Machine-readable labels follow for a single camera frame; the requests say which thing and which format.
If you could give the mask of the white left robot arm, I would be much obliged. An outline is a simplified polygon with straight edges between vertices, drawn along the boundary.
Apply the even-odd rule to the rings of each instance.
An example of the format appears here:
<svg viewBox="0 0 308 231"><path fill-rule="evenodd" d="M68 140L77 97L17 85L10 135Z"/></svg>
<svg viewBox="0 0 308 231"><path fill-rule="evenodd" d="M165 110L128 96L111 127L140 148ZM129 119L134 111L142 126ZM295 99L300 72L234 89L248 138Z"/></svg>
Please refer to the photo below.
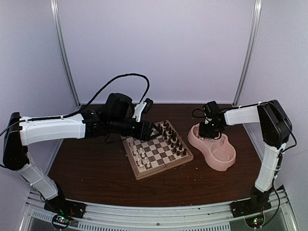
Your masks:
<svg viewBox="0 0 308 231"><path fill-rule="evenodd" d="M2 166L18 172L53 209L64 214L69 210L69 202L61 187L35 165L29 146L110 134L150 141L162 134L162 128L142 119L152 105L150 99L133 105L130 97L111 93L104 105L94 110L81 109L71 115L27 117L20 116L19 112L12 113L8 127L3 131Z"/></svg>

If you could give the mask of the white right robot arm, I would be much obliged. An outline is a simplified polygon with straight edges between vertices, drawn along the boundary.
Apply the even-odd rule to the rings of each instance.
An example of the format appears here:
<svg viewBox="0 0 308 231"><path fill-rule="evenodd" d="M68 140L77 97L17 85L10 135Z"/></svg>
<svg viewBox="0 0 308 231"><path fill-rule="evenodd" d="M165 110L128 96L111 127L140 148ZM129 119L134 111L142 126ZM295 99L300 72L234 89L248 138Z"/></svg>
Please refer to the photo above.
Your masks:
<svg viewBox="0 0 308 231"><path fill-rule="evenodd" d="M202 111L204 122L199 124L199 134L203 138L219 138L226 126L250 123L260 125L265 150L246 205L250 212L257 212L273 191L274 178L279 172L282 155L292 134L291 121L278 100L226 109L220 109L215 101L211 101L203 105Z"/></svg>

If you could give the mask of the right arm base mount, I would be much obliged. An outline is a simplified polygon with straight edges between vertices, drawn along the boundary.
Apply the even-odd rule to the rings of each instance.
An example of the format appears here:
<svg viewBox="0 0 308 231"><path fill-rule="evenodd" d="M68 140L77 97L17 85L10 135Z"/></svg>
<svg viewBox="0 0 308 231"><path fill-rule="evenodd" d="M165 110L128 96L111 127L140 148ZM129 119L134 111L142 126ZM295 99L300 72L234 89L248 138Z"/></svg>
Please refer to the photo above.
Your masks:
<svg viewBox="0 0 308 231"><path fill-rule="evenodd" d="M233 201L230 203L231 213L234 218L248 216L255 213L261 213L264 210L271 209L270 202L264 202L261 205L253 204L251 199L242 201Z"/></svg>

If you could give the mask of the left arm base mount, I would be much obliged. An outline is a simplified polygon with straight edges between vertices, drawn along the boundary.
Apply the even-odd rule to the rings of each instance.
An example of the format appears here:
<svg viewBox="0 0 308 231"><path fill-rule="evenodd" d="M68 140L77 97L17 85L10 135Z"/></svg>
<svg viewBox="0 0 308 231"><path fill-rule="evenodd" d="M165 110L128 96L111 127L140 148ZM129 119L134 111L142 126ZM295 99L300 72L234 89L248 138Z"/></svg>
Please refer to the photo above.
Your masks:
<svg viewBox="0 0 308 231"><path fill-rule="evenodd" d="M74 201L46 201L44 209L65 216L67 218L83 218L86 204Z"/></svg>

